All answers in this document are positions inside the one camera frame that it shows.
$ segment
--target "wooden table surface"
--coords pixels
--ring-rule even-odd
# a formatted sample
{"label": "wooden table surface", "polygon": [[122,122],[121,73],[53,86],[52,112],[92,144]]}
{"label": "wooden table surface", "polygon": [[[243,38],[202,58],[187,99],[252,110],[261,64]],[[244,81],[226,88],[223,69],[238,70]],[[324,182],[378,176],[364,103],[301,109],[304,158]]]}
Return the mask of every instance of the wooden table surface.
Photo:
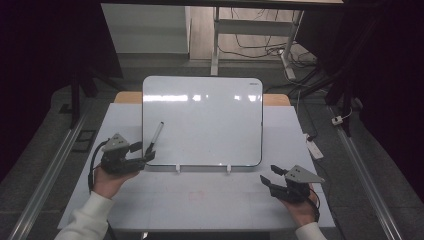
{"label": "wooden table surface", "polygon": [[[141,92],[119,92],[116,95],[115,103],[142,103]],[[264,106],[291,106],[289,98],[284,94],[264,94]]]}

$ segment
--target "whiteboard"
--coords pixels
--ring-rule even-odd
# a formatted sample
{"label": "whiteboard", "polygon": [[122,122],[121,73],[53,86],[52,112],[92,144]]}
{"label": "whiteboard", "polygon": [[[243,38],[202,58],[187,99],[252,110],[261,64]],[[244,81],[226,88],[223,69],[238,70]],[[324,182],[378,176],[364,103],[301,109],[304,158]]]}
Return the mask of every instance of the whiteboard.
{"label": "whiteboard", "polygon": [[150,76],[142,139],[158,126],[153,166],[256,166],[262,159],[262,82],[254,78]]}

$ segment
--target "white sleeve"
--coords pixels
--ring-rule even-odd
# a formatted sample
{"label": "white sleeve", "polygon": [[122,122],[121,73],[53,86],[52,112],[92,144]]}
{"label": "white sleeve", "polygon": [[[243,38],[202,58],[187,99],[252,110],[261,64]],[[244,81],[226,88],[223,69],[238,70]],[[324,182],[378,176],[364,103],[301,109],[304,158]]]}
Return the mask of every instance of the white sleeve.
{"label": "white sleeve", "polygon": [[91,192],[81,209],[73,211],[70,223],[56,236],[56,240],[103,239],[107,231],[107,216],[113,201]]}
{"label": "white sleeve", "polygon": [[326,240],[316,222],[298,228],[296,236],[299,240]]}

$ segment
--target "gray floor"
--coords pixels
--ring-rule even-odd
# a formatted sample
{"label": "gray floor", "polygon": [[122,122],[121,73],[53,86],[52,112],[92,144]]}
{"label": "gray floor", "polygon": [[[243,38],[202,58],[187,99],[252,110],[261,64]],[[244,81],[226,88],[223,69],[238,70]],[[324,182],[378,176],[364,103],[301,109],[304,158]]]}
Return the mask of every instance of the gray floor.
{"label": "gray floor", "polygon": [[[121,55],[121,66],[125,80],[117,80],[130,90],[141,90],[142,80],[149,75],[207,76],[209,63],[188,61],[181,58],[152,57],[148,61],[140,56]],[[299,78],[311,69],[296,69]],[[263,81],[264,89],[287,84],[279,62],[221,62],[220,76],[256,77]],[[87,116],[82,130],[98,131],[107,111],[117,93],[100,81],[96,81],[100,92],[93,99],[94,105]],[[270,89],[269,93],[288,93],[291,88]],[[299,122],[304,132],[318,133],[315,142],[325,158],[315,162],[318,173],[327,179],[323,184],[333,217],[340,223],[346,239],[387,239],[368,197],[358,180],[358,176],[337,134],[331,124],[331,114],[324,104],[324,93],[318,92],[297,104]],[[22,153],[13,170],[0,185],[0,239],[10,235],[16,221],[25,208],[29,198],[49,162],[53,158],[60,141],[70,124],[69,114],[60,114],[63,104],[70,103],[69,88],[57,91],[52,96],[51,110],[33,140]],[[387,153],[363,127],[358,118],[358,110],[351,116],[351,130],[361,156],[369,168],[387,203],[404,239],[424,239],[424,206],[408,185],[404,176]],[[76,143],[73,150],[86,148],[87,143]],[[63,166],[47,201],[35,221],[28,239],[52,239],[57,234],[57,223],[72,194],[73,188],[88,157],[88,152],[72,151]],[[323,230],[328,239],[341,239],[337,229]],[[138,234],[119,233],[120,239],[137,239]],[[199,239],[192,236],[184,239]],[[243,235],[233,236],[243,239]],[[273,232],[269,239],[295,239],[293,232]]]}

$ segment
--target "power strip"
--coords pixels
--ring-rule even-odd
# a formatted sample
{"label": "power strip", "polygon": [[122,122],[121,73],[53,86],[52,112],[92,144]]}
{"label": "power strip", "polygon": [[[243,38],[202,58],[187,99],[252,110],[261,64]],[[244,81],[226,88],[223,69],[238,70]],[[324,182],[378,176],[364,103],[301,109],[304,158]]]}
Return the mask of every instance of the power strip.
{"label": "power strip", "polygon": [[311,153],[312,158],[314,160],[324,158],[324,155],[319,150],[319,148],[314,143],[314,141],[308,141],[309,135],[307,133],[305,133],[304,135],[305,135],[305,139],[306,139],[306,147],[308,148],[309,152]]}

